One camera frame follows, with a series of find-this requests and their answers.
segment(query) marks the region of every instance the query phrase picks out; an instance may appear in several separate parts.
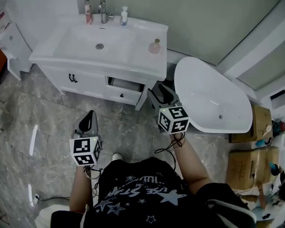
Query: faucet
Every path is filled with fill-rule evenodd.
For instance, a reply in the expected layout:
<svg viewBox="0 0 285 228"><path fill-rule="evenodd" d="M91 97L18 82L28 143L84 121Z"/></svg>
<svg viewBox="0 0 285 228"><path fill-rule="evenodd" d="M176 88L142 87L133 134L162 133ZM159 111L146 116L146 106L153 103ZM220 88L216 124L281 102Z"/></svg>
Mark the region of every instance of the faucet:
<svg viewBox="0 0 285 228"><path fill-rule="evenodd" d="M114 15L107 15L105 11L105 0L100 0L98 6L98 13L101 14L101 23L106 24L108 22L108 18L114 18Z"/></svg>

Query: white sink vanity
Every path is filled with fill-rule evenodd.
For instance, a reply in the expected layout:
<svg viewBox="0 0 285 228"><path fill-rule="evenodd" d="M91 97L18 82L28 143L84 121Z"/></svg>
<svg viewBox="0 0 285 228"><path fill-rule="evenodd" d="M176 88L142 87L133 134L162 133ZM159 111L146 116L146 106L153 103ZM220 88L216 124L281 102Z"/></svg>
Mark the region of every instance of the white sink vanity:
<svg viewBox="0 0 285 228"><path fill-rule="evenodd" d="M62 94L69 91L117 101L139 111L147 89L166 78L168 26L133 18L121 26L119 16L102 24L98 14L92 25L85 23L85 15L59 22L30 61ZM148 47L156 38L161 50L152 54Z"/></svg>

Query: cabinet door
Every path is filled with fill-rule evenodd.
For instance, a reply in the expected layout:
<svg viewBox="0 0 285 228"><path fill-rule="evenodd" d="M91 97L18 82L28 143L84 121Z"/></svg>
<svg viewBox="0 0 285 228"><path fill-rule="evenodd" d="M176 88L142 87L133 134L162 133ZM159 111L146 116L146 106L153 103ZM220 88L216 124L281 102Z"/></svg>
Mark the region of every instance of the cabinet door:
<svg viewBox="0 0 285 228"><path fill-rule="evenodd" d="M73 79L73 72L71 70L65 70L61 68L42 66L43 70L47 73L47 77L51 77L52 83L59 89L70 91L74 93L80 93L79 83Z"/></svg>
<svg viewBox="0 0 285 228"><path fill-rule="evenodd" d="M77 81L76 84L80 87L81 94L104 98L105 76L83 72L73 72L73 74Z"/></svg>

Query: sneaker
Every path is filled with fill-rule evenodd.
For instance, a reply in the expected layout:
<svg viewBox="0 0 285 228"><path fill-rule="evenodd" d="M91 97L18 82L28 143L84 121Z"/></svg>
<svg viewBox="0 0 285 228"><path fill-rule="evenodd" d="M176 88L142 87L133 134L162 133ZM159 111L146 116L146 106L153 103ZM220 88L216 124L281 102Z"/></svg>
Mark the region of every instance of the sneaker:
<svg viewBox="0 0 285 228"><path fill-rule="evenodd" d="M116 160L124 160L123 157L119 154L119 153L115 153L113 156L112 156L112 160L111 161L116 161Z"/></svg>

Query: open drawer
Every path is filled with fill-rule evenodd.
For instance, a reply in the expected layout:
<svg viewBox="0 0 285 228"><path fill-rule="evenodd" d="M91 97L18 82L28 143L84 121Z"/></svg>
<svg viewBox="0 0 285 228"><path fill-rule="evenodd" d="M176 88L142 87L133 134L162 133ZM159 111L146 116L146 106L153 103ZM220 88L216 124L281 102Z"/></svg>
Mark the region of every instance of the open drawer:
<svg viewBox="0 0 285 228"><path fill-rule="evenodd" d="M109 100L137 105L142 90L141 84L107 77L106 97Z"/></svg>

